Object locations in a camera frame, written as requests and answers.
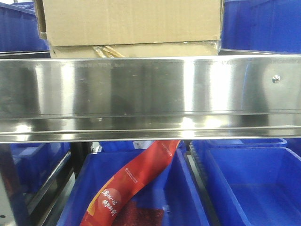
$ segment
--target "red plastic bag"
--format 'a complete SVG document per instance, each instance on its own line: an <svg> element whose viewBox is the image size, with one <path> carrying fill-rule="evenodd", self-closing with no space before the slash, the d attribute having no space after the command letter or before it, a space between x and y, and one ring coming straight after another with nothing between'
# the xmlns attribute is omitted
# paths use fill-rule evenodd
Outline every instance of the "red plastic bag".
<svg viewBox="0 0 301 226"><path fill-rule="evenodd" d="M80 226L111 226L122 207L171 163L179 143L155 141L121 168L93 198Z"/></svg>

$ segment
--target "blue storage crate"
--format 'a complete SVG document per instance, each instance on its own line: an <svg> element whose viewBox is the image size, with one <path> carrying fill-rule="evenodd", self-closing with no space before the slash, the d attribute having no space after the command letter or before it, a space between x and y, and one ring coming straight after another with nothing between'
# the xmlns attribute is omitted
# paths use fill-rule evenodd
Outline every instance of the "blue storage crate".
<svg viewBox="0 0 301 226"><path fill-rule="evenodd" d="M78 226L99 189L141 151L90 154L73 187L58 226ZM209 226L181 150L172 163L133 200L139 208L165 211L162 226Z"/></svg>
<svg viewBox="0 0 301 226"><path fill-rule="evenodd" d="M202 162L208 149L211 148L245 148L245 147L286 147L287 141L281 138L274 139L217 139L194 140L197 160Z"/></svg>
<svg viewBox="0 0 301 226"><path fill-rule="evenodd" d="M145 150L153 141L100 141L99 144L102 147L103 152L120 152L128 150ZM178 148L183 152L186 152L186 145L183 141L180 142Z"/></svg>
<svg viewBox="0 0 301 226"><path fill-rule="evenodd" d="M300 12L300 0L227 1L222 47L301 53Z"/></svg>
<svg viewBox="0 0 301 226"><path fill-rule="evenodd" d="M68 150L66 143L11 144L23 192L37 192Z"/></svg>
<svg viewBox="0 0 301 226"><path fill-rule="evenodd" d="M33 2L0 3L0 52L49 50L39 38Z"/></svg>
<svg viewBox="0 0 301 226"><path fill-rule="evenodd" d="M222 225L301 226L301 158L287 148L211 149L209 192Z"/></svg>
<svg viewBox="0 0 301 226"><path fill-rule="evenodd" d="M251 5L249 0L226 0L222 48L251 48Z"/></svg>

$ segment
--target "screw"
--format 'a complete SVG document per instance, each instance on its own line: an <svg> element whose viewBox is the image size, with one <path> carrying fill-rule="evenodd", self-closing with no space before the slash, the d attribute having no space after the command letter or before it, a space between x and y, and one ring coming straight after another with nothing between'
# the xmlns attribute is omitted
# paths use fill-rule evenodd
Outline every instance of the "screw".
<svg viewBox="0 0 301 226"><path fill-rule="evenodd" d="M280 80L281 80L280 75L276 74L276 75L273 76L273 79L272 79L273 83L279 83Z"/></svg>

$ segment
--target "cardboard box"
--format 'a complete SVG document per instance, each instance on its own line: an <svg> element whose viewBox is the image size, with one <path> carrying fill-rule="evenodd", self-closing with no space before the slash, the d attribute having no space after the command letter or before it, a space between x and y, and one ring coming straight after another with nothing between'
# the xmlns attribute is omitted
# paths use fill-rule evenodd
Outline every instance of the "cardboard box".
<svg viewBox="0 0 301 226"><path fill-rule="evenodd" d="M115 51L124 57L185 57L217 55L218 41L186 43L156 43L114 45ZM93 46L51 47L51 58L97 58L101 57Z"/></svg>
<svg viewBox="0 0 301 226"><path fill-rule="evenodd" d="M223 0L35 0L52 46L219 40Z"/></svg>

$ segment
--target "storage rack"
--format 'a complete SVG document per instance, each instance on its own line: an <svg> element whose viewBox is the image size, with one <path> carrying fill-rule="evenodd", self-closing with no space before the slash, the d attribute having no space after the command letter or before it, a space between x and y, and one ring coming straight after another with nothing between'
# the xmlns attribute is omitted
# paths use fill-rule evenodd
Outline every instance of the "storage rack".
<svg viewBox="0 0 301 226"><path fill-rule="evenodd" d="M34 224L45 224L91 141L301 137L301 55L221 55L0 55L11 58L0 60L0 224L29 225L34 211ZM73 142L71 153L26 205L6 143L57 141Z"/></svg>

